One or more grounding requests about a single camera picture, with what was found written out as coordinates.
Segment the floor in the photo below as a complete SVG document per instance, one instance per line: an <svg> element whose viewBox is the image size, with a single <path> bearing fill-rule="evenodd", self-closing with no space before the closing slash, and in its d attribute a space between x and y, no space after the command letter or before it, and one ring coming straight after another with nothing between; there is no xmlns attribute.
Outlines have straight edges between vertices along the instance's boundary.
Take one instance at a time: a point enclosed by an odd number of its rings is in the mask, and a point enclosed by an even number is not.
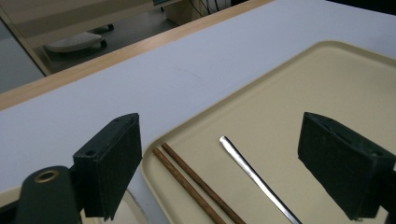
<svg viewBox="0 0 396 224"><path fill-rule="evenodd" d="M89 31L102 35L107 47L97 46L69 53L54 53L48 51L51 65L55 71L84 63L93 58L107 54L113 50L123 48L145 38L157 35L164 31L177 27L177 25L166 19L165 13L160 8L143 13L132 18L113 23L114 30L109 31L107 26L99 27Z"/></svg>

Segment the cable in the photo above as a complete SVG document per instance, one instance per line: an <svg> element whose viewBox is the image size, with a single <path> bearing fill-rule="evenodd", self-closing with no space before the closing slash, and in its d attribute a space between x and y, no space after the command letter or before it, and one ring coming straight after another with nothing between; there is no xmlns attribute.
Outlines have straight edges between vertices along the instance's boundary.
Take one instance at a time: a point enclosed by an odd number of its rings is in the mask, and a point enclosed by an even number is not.
<svg viewBox="0 0 396 224"><path fill-rule="evenodd" d="M215 0L215 4L216 4L216 9L217 9L218 11L220 11L219 4L218 4L218 0Z"/></svg>
<svg viewBox="0 0 396 224"><path fill-rule="evenodd" d="M195 9L196 12L198 12L198 14L203 17L203 15L201 14L201 12L195 7L194 3L190 0L190 3L192 5L192 7Z"/></svg>

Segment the black foam pad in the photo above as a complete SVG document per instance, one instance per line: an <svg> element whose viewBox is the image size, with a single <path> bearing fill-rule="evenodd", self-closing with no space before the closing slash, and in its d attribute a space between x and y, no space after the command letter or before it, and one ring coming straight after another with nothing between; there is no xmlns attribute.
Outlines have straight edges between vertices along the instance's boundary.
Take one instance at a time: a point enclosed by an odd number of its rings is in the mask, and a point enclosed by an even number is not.
<svg viewBox="0 0 396 224"><path fill-rule="evenodd" d="M299 159L350 219L375 217L395 156L343 124L304 113Z"/></svg>
<svg viewBox="0 0 396 224"><path fill-rule="evenodd" d="M114 218L142 159L139 116L113 119L73 158L86 216Z"/></svg>

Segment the screw hole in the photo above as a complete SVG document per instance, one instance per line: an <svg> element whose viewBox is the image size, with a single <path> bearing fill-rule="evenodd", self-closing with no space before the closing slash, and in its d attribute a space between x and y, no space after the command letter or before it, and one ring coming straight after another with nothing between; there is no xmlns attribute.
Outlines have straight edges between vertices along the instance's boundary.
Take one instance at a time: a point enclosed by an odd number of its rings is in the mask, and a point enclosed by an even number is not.
<svg viewBox="0 0 396 224"><path fill-rule="evenodd" d="M45 183L49 182L52 179L56 178L56 176L59 175L59 172L57 170L49 170L45 171L35 177L35 182L36 183Z"/></svg>

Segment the table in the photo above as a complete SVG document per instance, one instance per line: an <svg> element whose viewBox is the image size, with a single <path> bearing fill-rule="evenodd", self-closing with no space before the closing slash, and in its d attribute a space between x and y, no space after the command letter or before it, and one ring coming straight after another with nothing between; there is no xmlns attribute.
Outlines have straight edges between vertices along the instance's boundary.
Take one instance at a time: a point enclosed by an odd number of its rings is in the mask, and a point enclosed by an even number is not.
<svg viewBox="0 0 396 224"><path fill-rule="evenodd" d="M42 167L70 166L76 150L123 114L140 114L146 147L319 41L395 58L395 30L394 16L322 0L252 0L5 92L0 190ZM152 223L164 223L140 173L129 190Z"/></svg>

